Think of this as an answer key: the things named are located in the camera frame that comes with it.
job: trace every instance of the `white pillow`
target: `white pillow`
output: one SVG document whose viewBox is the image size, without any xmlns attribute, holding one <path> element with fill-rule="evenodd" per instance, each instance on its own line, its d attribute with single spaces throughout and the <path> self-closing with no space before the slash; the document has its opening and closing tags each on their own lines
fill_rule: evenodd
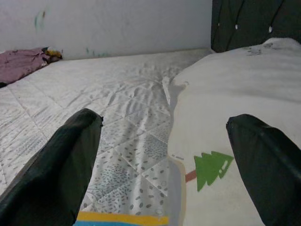
<svg viewBox="0 0 301 226">
<path fill-rule="evenodd" d="M 179 87 L 185 88 L 176 97 L 173 90 Z M 180 73 L 170 90 L 171 102 L 177 100 L 168 142 L 173 158 L 171 225 L 263 225 L 235 160 L 222 178 L 199 192 L 196 179 L 185 183 L 183 178 L 196 169 L 194 156 L 212 152 L 233 156 L 226 131 L 232 116 L 251 114 L 301 147 L 301 45 L 292 39 L 270 39 L 262 45 L 208 55 Z"/>
</svg>

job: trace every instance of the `folded clothing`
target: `folded clothing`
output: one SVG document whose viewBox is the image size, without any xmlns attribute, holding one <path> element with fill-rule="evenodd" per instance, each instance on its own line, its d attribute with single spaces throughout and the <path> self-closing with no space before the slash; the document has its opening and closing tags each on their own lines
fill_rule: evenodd
<svg viewBox="0 0 301 226">
<path fill-rule="evenodd" d="M 10 50 L 0 54 L 0 88 L 60 59 L 47 55 L 44 49 Z"/>
</svg>

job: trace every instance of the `mattress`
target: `mattress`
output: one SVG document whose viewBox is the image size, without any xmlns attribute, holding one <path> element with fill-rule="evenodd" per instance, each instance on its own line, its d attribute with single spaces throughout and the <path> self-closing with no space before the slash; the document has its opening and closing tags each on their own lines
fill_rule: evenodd
<svg viewBox="0 0 301 226">
<path fill-rule="evenodd" d="M 0 193 L 75 112 L 104 116 L 81 210 L 168 214 L 165 87 L 210 50 L 61 61 L 0 89 Z"/>
</svg>

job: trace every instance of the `yellow stripe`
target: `yellow stripe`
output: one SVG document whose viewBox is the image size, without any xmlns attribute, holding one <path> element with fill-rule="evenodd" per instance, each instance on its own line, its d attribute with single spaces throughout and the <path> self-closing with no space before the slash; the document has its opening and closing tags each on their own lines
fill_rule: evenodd
<svg viewBox="0 0 301 226">
<path fill-rule="evenodd" d="M 136 216 L 126 214 L 106 214 L 96 212 L 79 212 L 77 220 L 95 222 L 122 222 L 142 226 L 168 225 L 168 217 Z"/>
</svg>

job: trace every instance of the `white mattress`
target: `white mattress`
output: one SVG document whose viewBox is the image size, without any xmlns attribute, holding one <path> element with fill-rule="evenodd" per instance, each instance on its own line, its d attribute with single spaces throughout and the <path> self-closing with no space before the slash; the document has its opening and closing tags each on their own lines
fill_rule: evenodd
<svg viewBox="0 0 301 226">
<path fill-rule="evenodd" d="M 162 80 L 209 50 L 61 61 L 0 89 L 0 193 L 71 115 L 104 116 L 83 211 L 167 215 L 170 114 Z"/>
</svg>

